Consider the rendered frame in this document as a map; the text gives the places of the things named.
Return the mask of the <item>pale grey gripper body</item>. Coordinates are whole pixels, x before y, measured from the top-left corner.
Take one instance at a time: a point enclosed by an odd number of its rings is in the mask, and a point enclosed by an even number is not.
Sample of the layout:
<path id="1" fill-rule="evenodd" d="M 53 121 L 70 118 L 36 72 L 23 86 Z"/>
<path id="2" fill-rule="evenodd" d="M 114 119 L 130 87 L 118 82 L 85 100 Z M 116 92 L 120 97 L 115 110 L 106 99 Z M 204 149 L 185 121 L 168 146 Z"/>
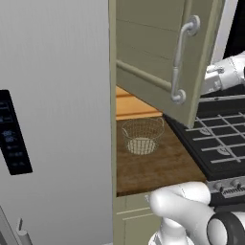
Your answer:
<path id="1" fill-rule="evenodd" d="M 206 73 L 202 83 L 201 94 L 207 95 L 222 89 L 220 76 L 217 72 Z"/>

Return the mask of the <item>olive base cabinet door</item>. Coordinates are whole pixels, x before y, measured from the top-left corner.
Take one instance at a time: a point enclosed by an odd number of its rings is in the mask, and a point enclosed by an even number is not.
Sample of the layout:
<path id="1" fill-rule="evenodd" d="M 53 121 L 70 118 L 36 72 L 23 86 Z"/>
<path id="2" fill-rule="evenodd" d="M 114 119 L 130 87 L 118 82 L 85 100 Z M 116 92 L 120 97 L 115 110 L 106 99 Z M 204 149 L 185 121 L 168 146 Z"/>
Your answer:
<path id="1" fill-rule="evenodd" d="M 128 217 L 123 221 L 124 245 L 148 245 L 161 223 L 161 219 L 153 213 Z"/>

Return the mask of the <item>black hob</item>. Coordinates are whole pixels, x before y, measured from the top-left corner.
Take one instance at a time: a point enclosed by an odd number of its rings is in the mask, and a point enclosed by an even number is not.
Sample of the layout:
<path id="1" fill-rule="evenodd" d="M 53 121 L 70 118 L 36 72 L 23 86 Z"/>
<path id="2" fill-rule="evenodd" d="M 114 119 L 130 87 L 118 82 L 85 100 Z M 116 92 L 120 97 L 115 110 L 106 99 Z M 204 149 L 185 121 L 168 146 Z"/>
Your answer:
<path id="1" fill-rule="evenodd" d="M 211 204 L 245 203 L 245 95 L 201 99 L 193 128 L 165 120 L 205 175 Z M 240 189 L 233 179 L 240 180 Z M 216 182 L 222 192 L 213 187 Z"/>

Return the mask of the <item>olive drawer front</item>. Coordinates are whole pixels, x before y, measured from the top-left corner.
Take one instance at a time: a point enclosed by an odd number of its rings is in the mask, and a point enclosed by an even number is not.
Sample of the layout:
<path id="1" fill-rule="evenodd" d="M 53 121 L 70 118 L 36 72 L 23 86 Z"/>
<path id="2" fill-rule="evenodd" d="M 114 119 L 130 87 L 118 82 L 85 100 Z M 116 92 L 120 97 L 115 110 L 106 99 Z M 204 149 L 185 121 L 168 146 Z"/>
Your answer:
<path id="1" fill-rule="evenodd" d="M 148 210 L 147 196 L 148 192 L 117 197 L 115 203 L 116 214 Z"/>

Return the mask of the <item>grey fridge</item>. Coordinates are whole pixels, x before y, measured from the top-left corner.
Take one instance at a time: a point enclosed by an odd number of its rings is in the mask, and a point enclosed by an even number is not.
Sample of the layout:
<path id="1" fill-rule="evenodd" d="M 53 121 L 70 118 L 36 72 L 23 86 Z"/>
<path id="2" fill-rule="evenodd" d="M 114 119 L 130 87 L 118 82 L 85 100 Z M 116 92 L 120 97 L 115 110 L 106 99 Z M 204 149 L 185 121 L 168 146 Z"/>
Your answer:
<path id="1" fill-rule="evenodd" d="M 0 89 L 33 171 L 0 156 L 0 206 L 33 245 L 113 240 L 108 0 L 0 0 Z"/>

